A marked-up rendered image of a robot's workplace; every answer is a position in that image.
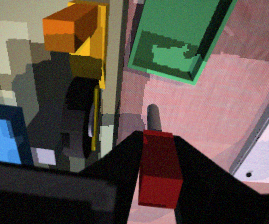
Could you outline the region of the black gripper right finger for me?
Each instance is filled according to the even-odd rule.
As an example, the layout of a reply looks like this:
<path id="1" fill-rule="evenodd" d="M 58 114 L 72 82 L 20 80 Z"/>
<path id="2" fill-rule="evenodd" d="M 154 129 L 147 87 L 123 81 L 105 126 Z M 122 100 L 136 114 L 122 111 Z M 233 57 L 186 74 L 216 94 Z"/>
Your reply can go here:
<path id="1" fill-rule="evenodd" d="M 259 194 L 173 135 L 183 183 L 177 224 L 269 224 L 269 193 Z"/>

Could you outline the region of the green tray floor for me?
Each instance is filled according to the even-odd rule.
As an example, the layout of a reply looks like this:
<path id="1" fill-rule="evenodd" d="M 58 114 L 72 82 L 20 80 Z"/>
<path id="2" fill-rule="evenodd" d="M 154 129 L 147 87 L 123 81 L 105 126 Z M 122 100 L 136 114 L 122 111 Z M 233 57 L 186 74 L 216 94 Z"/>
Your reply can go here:
<path id="1" fill-rule="evenodd" d="M 225 0 L 150 0 L 134 58 L 191 73 Z"/>

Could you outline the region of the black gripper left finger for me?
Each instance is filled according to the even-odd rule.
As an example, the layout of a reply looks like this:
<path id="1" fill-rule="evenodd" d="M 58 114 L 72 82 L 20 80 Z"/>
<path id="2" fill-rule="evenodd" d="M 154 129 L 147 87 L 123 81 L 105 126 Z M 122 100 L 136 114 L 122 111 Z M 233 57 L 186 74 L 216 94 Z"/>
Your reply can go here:
<path id="1" fill-rule="evenodd" d="M 0 161 L 0 222 L 127 224 L 143 142 L 135 130 L 80 172 Z"/>

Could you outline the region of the red-headed pin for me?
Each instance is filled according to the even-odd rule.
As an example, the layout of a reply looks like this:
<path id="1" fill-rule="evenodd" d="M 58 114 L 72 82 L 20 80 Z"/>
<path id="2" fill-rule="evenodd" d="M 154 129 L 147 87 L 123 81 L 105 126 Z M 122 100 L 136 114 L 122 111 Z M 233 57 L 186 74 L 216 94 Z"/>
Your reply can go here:
<path id="1" fill-rule="evenodd" d="M 138 205 L 175 209 L 183 183 L 173 133 L 162 132 L 159 108 L 147 107 L 139 168 Z"/>

